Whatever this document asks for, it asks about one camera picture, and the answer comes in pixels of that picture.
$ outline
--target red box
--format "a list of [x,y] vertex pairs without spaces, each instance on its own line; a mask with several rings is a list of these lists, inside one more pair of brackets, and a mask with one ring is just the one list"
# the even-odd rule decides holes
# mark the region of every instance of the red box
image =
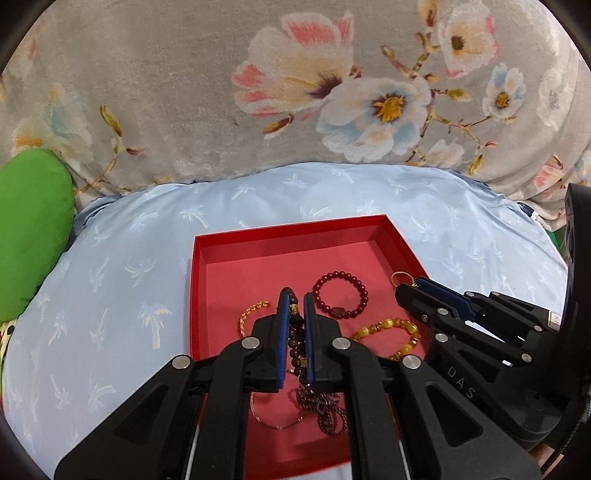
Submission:
[[[251,314],[246,334],[257,318],[274,312],[283,287],[297,297],[311,291],[328,272],[344,270],[357,276],[368,293],[367,308],[355,319],[341,320],[344,336],[386,318],[408,319],[394,299],[390,277],[405,271],[426,276],[402,236],[385,215],[300,223],[195,237],[191,268],[190,348],[195,360],[219,354],[240,338],[238,319],[251,305],[269,300],[271,307]],[[353,310],[357,290],[342,280],[323,285],[322,299],[331,306]],[[422,357],[427,329],[419,325],[421,343],[413,353]],[[364,339],[375,354],[388,356],[408,342],[401,329],[390,329]],[[256,394],[256,413],[267,423],[285,425],[298,418],[293,392],[297,379],[287,375],[277,395]],[[327,437],[315,415],[297,425],[275,430],[249,418],[246,479],[268,480],[304,475],[349,460],[346,434]]]

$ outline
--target green pillow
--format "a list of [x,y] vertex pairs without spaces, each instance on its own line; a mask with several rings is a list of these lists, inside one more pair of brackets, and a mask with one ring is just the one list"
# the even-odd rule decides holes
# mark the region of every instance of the green pillow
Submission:
[[74,216],[72,178],[50,151],[0,168],[0,322],[16,319],[63,252]]

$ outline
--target metal screw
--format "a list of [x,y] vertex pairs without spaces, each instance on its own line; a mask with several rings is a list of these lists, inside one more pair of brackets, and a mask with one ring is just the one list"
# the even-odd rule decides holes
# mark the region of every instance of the metal screw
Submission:
[[191,359],[187,355],[179,355],[173,358],[173,367],[182,370],[191,365]]
[[242,341],[242,346],[248,350],[252,350],[253,348],[258,347],[261,344],[261,341],[256,337],[246,337]]
[[421,366],[421,359],[416,355],[407,355],[402,359],[402,364],[410,370],[416,370]]
[[333,340],[333,347],[337,350],[347,350],[351,346],[351,340],[345,337],[338,337]]

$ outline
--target black beaded bracelet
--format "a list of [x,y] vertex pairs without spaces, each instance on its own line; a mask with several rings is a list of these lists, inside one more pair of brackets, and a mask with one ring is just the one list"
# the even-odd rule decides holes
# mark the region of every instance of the black beaded bracelet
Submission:
[[[343,307],[331,307],[322,301],[320,298],[320,288],[322,285],[333,278],[342,278],[353,284],[357,291],[359,292],[359,305],[355,310],[345,310]],[[314,295],[314,301],[316,302],[316,306],[325,313],[328,313],[334,319],[348,319],[348,318],[355,318],[359,315],[367,306],[368,304],[368,291],[365,288],[365,285],[358,280],[357,277],[351,275],[350,273],[345,273],[343,271],[334,271],[331,273],[327,273],[323,275],[322,278],[316,282],[314,288],[312,289],[312,293]]]

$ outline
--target white label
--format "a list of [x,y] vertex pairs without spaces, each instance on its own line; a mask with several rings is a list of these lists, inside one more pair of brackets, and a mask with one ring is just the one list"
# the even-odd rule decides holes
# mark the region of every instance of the white label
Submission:
[[548,312],[548,326],[557,332],[560,330],[562,315],[556,312]]

